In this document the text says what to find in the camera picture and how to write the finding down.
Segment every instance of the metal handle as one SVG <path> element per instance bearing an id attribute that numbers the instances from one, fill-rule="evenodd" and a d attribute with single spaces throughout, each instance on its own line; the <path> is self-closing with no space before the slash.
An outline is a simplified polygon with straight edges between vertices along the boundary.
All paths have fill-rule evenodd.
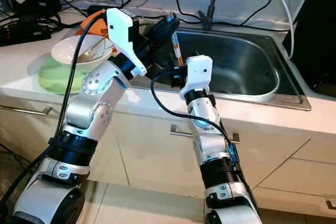
<path id="1" fill-rule="evenodd" d="M 325 203 L 327 204 L 328 209 L 336 210 L 336 207 L 332 205 L 331 201 L 327 200 Z"/>
<path id="2" fill-rule="evenodd" d="M 176 124 L 171 124 L 170 125 L 170 134 L 175 135 L 175 136 L 193 137 L 192 133 L 177 131 L 176 129 L 177 129 L 177 125 Z M 233 139 L 231 139 L 231 142 L 235 143 L 235 144 L 239 144 L 240 143 L 239 134 L 238 133 L 233 133 L 232 136 L 233 136 Z"/>
<path id="3" fill-rule="evenodd" d="M 17 111 L 17 112 L 23 112 L 27 114 L 34 114 L 34 115 L 47 115 L 52 110 L 52 107 L 46 106 L 42 111 L 36 111 L 36 110 L 28 110 L 28 109 L 21 109 L 21 108 L 16 108 L 16 107 L 0 105 L 0 110 Z"/>

